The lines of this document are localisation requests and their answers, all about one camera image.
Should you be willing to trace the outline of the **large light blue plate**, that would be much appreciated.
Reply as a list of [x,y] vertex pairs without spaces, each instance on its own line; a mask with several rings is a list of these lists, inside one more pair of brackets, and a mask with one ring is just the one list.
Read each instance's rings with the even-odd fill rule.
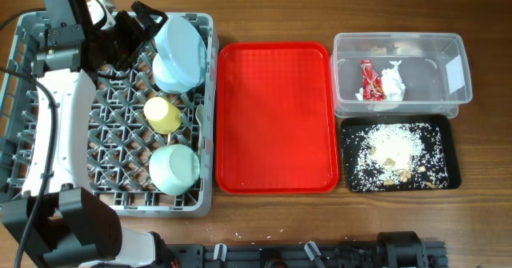
[[172,77],[200,86],[206,76],[206,44],[194,26],[182,16],[169,16],[154,38],[158,54]]

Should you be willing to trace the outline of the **small green plate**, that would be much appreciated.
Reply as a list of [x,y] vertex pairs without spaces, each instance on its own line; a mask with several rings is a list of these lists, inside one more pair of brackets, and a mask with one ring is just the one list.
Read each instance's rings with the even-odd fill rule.
[[200,160],[188,146],[162,146],[152,153],[149,162],[152,183],[164,194],[184,194],[199,179]]

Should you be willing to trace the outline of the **red snack wrapper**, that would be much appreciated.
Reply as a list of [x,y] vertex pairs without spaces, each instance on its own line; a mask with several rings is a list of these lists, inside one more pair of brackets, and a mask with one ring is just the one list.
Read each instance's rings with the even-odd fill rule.
[[382,79],[373,70],[370,60],[361,60],[363,86],[356,95],[360,101],[383,101],[386,95],[382,88]]

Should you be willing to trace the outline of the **yellow plastic cup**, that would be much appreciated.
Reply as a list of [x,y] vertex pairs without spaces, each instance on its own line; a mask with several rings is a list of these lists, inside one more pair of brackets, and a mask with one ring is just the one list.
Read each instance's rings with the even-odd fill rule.
[[160,134],[172,134],[182,124],[180,109],[166,98],[150,98],[143,107],[143,113],[151,127]]

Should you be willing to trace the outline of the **rice and food scraps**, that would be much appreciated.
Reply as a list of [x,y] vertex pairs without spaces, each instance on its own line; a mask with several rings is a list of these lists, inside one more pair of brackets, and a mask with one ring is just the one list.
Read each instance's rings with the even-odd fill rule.
[[341,132],[346,180],[353,192],[449,186],[442,137],[435,124],[347,126]]

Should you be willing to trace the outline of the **white napkin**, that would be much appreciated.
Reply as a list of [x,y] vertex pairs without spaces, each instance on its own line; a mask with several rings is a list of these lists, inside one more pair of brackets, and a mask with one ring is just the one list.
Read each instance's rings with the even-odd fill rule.
[[366,101],[370,102],[369,109],[376,112],[392,110],[398,107],[398,102],[404,99],[406,87],[398,71],[401,60],[390,61],[392,68],[382,70],[378,74],[382,79],[382,88],[386,95],[383,101]]

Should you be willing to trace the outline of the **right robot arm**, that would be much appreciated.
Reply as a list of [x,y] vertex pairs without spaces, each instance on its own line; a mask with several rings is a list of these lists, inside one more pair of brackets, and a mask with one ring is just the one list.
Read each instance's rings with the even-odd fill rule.
[[378,255],[383,267],[424,267],[423,248],[413,231],[381,232],[377,236]]

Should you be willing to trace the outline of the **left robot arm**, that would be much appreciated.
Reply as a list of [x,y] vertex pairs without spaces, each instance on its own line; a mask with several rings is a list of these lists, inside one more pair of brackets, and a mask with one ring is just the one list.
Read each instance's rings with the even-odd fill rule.
[[176,267],[155,232],[121,226],[118,214],[90,188],[90,111],[102,68],[132,68],[167,21],[142,2],[104,13],[91,0],[43,0],[48,25],[32,70],[22,79],[38,91],[34,153],[19,199],[2,206],[2,224],[18,242],[15,263],[38,267]]

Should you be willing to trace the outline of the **light blue bowl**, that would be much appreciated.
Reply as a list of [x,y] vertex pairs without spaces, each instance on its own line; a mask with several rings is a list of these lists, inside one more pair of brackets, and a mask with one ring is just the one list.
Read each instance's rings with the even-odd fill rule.
[[153,59],[152,62],[154,81],[158,88],[168,94],[180,94],[191,90],[193,87],[188,86],[174,79],[168,69],[165,67],[162,58],[159,54]]

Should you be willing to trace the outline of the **cream plastic spoon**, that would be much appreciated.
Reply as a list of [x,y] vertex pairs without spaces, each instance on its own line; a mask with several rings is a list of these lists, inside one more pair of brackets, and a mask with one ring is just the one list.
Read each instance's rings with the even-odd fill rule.
[[203,138],[202,138],[203,112],[204,112],[204,105],[203,104],[199,104],[197,106],[196,111],[195,111],[195,118],[196,118],[197,123],[198,123],[198,148],[197,148],[197,154],[198,154],[199,158],[201,157],[202,143],[203,143]]

